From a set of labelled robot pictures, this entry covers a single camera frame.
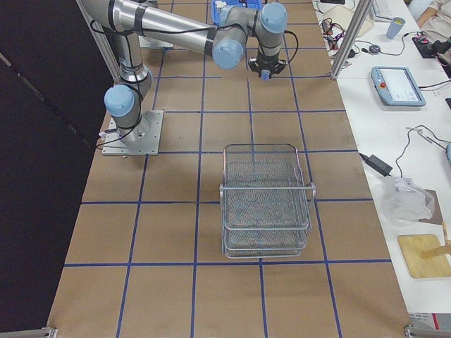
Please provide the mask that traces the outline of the white circuit breaker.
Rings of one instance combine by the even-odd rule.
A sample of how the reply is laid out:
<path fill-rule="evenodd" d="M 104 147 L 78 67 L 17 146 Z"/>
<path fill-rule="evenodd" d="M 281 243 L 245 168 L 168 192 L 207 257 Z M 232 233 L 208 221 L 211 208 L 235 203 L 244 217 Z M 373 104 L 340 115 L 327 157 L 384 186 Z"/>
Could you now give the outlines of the white circuit breaker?
<path fill-rule="evenodd" d="M 221 0 L 218 0 L 218 1 L 215 1 L 214 2 L 214 8 L 217 10 L 217 11 L 219 11 L 219 10 L 221 10 L 223 7 L 225 7 L 227 5 L 227 2 L 226 1 L 221 1 Z"/>

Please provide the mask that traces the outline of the blue teach pendant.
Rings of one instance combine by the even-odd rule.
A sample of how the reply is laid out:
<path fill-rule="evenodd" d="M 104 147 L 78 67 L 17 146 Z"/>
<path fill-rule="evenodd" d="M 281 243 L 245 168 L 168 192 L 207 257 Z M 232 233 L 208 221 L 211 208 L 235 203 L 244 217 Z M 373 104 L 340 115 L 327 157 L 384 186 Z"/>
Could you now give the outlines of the blue teach pendant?
<path fill-rule="evenodd" d="M 426 100 L 406 67 L 374 66 L 374 88 L 384 106 L 424 107 Z"/>

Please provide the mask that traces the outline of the light blue cup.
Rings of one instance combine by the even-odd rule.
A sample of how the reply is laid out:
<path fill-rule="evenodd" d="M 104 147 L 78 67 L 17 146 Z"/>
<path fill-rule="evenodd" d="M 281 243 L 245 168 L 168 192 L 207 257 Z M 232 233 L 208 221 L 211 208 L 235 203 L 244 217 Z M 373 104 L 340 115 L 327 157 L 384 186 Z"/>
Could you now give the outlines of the light blue cup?
<path fill-rule="evenodd" d="M 394 17 L 388 26 L 385 36 L 388 39 L 394 39 L 396 35 L 400 32 L 405 24 L 405 19 L 400 17 Z"/>

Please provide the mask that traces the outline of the black power adapter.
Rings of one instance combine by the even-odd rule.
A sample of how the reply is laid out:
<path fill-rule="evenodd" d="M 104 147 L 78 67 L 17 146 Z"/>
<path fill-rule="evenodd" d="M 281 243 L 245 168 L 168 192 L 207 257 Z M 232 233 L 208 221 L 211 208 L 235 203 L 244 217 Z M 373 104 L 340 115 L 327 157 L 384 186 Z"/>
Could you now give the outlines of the black power adapter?
<path fill-rule="evenodd" d="M 362 153 L 359 153 L 359 156 L 365 164 L 367 164 L 370 168 L 373 168 L 377 173 L 384 177 L 390 176 L 390 172 L 393 168 L 386 162 L 382 161 L 379 157 L 375 155 L 367 156 Z"/>

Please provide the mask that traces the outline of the person in beige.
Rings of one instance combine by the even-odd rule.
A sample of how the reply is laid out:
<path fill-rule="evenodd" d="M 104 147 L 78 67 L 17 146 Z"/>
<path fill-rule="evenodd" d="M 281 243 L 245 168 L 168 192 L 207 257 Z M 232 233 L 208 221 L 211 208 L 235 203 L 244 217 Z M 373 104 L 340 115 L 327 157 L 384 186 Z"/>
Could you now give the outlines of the person in beige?
<path fill-rule="evenodd" d="M 447 41 L 450 38 L 450 0 L 432 1 L 416 23 L 431 42 Z"/>

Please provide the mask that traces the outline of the clear plastic bag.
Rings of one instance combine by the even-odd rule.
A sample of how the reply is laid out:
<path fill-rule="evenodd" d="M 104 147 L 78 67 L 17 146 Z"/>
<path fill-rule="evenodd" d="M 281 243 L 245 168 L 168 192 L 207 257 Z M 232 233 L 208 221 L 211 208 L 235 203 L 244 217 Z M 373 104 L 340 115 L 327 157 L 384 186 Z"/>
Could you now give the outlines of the clear plastic bag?
<path fill-rule="evenodd" d="M 434 198 L 412 178 L 387 176 L 382 188 L 381 208 L 389 221 L 419 221 L 433 215 Z"/>

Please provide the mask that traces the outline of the brown cardboard sheet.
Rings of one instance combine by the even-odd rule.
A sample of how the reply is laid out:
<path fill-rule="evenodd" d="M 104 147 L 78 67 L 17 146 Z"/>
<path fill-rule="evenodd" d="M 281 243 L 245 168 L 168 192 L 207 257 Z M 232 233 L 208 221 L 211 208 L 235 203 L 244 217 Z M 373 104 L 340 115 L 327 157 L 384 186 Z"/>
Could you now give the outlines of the brown cardboard sheet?
<path fill-rule="evenodd" d="M 440 204 L 439 204 L 439 201 L 438 201 L 438 197 L 437 197 L 436 191 L 432 190 L 432 189 L 427 189 L 426 191 L 429 194 L 431 194 L 432 197 L 434 198 L 434 212 L 433 212 L 433 215 L 429 219 L 422 218 L 422 219 L 419 220 L 419 222 L 433 224 L 433 225 L 442 225 L 442 223 L 443 223 L 443 216 L 442 216 L 442 213 L 441 213 Z"/>

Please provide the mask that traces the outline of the wooden board stand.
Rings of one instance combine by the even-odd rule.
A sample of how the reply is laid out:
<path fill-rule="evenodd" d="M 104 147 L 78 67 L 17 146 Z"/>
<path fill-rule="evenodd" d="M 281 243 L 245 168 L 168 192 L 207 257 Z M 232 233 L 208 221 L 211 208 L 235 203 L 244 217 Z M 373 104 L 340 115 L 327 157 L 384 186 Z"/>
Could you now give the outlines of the wooden board stand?
<path fill-rule="evenodd" d="M 442 222 L 444 244 L 434 234 L 401 235 L 397 238 L 409 275 L 413 279 L 450 277 L 450 239 Z"/>

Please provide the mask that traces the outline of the aluminium frame post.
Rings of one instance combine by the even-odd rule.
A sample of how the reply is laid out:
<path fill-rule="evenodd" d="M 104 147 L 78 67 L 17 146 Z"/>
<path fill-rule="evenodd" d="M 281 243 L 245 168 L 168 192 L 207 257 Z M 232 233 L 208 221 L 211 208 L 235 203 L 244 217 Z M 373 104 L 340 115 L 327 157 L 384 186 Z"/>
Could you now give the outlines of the aluminium frame post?
<path fill-rule="evenodd" d="M 358 1 L 355 10 L 344 5 L 337 5 L 328 14 L 332 14 L 332 19 L 340 23 L 345 31 L 345 36 L 341 40 L 335 58 L 333 59 L 332 68 L 330 70 L 330 78 L 336 80 L 342 70 L 345 61 L 348 59 L 350 49 L 357 37 L 368 32 L 373 26 L 374 21 L 369 17 L 373 1 Z"/>

